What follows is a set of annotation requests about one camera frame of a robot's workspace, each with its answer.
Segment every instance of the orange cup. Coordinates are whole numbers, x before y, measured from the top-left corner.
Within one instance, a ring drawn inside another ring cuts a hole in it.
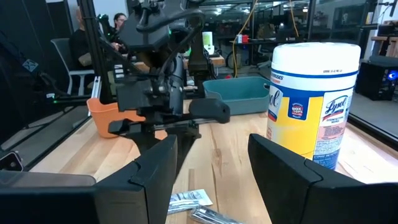
[[[104,105],[97,98],[87,100],[87,107],[94,119],[98,134],[102,138],[115,138],[117,135],[108,133],[109,124],[112,121],[130,119],[131,121],[145,121],[145,118],[137,115],[137,111],[119,112],[117,103]]]

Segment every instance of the silver packet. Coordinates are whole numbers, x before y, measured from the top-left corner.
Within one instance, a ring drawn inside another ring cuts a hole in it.
[[[179,200],[199,200],[200,205],[212,205],[209,196],[207,196],[206,191],[203,189],[191,190],[188,192],[182,192],[178,194],[173,194],[170,197],[170,203]]]
[[[203,224],[243,224],[213,211],[206,206],[195,208],[191,213],[191,218]]]
[[[169,210],[167,214],[174,214],[177,212],[183,212],[186,210],[191,210],[193,208],[199,207],[199,200],[178,200],[174,202],[170,202]]]

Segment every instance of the lysol wipes container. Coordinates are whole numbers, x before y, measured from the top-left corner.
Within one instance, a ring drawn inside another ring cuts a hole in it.
[[[336,167],[361,48],[343,43],[275,48],[267,138],[329,169]]]

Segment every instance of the wooden tabletop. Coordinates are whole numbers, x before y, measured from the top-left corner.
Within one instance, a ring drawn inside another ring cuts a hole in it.
[[[225,60],[224,60],[223,56],[213,57],[213,58],[210,58],[210,59],[213,61],[213,65],[215,67],[223,67],[223,66],[225,66]],[[188,62],[189,62],[188,59],[184,59],[184,67],[185,67],[185,69],[188,69]],[[149,71],[149,67],[146,64],[144,64],[144,62],[136,62],[134,65],[137,68],[139,68],[142,71],[144,71],[144,72]]]
[[[265,136],[266,126],[265,113],[233,116],[228,124],[201,124],[202,138],[189,152],[173,192],[205,189],[213,210],[247,224],[271,223],[247,149],[249,134]],[[164,131],[156,135],[166,137]],[[88,174],[99,181],[138,156],[128,139],[99,137],[91,119],[31,171]],[[348,124],[336,169],[364,183],[398,182],[397,158],[398,152]],[[182,212],[169,215],[167,223],[195,222]]]

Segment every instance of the teal bin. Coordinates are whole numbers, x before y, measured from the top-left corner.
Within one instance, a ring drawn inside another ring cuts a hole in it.
[[[270,81],[261,77],[210,80],[203,83],[206,98],[226,103],[231,115],[262,113],[268,110]]]

